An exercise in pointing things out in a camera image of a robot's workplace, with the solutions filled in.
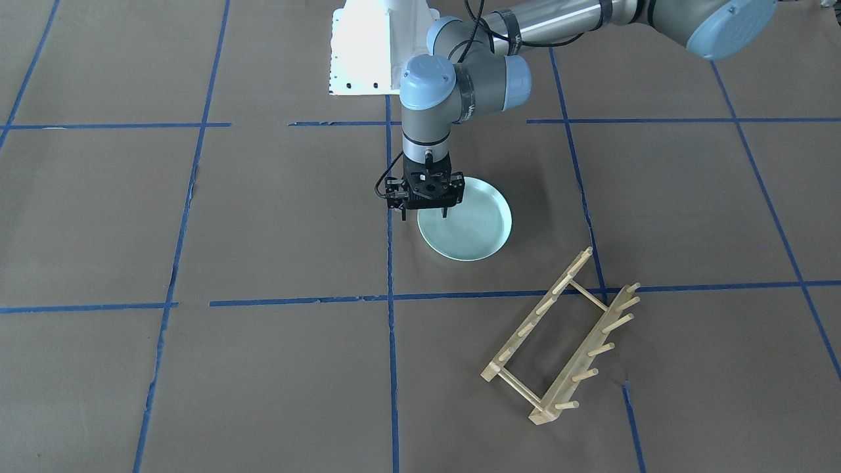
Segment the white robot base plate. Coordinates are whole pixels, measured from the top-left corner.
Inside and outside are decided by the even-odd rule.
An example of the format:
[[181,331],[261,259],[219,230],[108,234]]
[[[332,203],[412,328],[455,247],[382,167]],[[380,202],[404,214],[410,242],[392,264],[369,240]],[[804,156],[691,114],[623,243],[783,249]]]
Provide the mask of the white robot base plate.
[[426,54],[439,17],[426,1],[346,1],[332,15],[329,93],[399,94],[402,67]]

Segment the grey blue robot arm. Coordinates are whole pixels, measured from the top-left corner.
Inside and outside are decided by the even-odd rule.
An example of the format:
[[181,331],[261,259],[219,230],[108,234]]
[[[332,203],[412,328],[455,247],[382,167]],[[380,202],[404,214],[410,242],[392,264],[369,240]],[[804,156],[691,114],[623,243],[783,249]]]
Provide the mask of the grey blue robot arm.
[[403,175],[375,185],[390,209],[460,204],[465,177],[451,168],[455,122],[516,108],[528,101],[532,73],[522,51],[568,45],[606,25],[640,23],[709,62],[732,56],[765,29],[775,1],[531,1],[466,21],[436,20],[426,54],[401,70]]

